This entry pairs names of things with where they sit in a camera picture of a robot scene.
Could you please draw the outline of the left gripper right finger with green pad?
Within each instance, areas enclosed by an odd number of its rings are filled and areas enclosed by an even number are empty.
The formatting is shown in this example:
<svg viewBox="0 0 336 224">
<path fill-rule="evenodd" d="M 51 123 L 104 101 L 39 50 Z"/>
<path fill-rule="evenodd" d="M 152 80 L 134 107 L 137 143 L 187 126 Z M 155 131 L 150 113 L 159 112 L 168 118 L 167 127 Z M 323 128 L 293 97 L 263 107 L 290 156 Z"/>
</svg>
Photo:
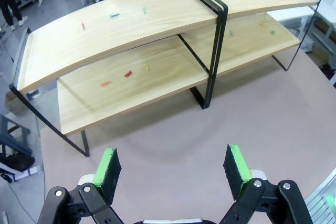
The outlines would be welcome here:
<svg viewBox="0 0 336 224">
<path fill-rule="evenodd" d="M 277 185 L 252 174 L 238 145 L 228 145 L 223 163 L 234 203 L 220 223 L 249 223 L 255 212 L 264 212 L 271 223 L 312 223 L 296 182 Z"/>
</svg>

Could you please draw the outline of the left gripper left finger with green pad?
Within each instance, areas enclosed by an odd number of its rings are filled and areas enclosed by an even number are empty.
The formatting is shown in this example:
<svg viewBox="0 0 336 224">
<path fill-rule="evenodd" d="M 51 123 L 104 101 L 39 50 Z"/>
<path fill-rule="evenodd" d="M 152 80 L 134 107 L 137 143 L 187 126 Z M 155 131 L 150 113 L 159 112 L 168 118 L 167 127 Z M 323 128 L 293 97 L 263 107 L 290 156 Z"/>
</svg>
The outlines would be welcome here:
<svg viewBox="0 0 336 224">
<path fill-rule="evenodd" d="M 120 172 L 117 149 L 106 149 L 94 175 L 81 177 L 71 191 L 49 190 L 38 223 L 79 223 L 84 217 L 95 223 L 122 223 L 111 207 Z"/>
</svg>

